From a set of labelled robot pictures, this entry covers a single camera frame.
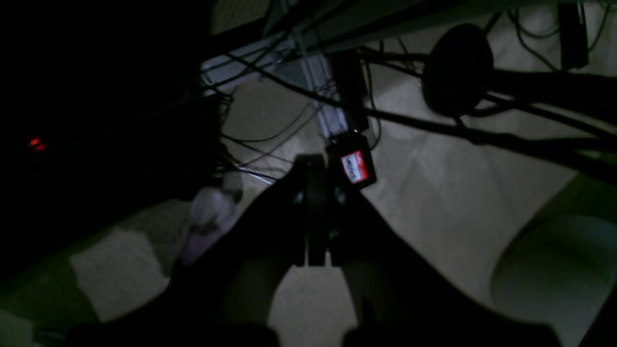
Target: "black round object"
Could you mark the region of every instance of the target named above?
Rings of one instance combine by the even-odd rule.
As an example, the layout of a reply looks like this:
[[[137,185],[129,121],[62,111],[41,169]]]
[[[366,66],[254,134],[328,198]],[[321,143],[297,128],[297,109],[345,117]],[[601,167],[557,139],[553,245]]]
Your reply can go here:
[[[437,42],[424,66],[424,100],[438,114],[460,117],[489,90],[492,71],[493,53],[482,29],[458,25]]]

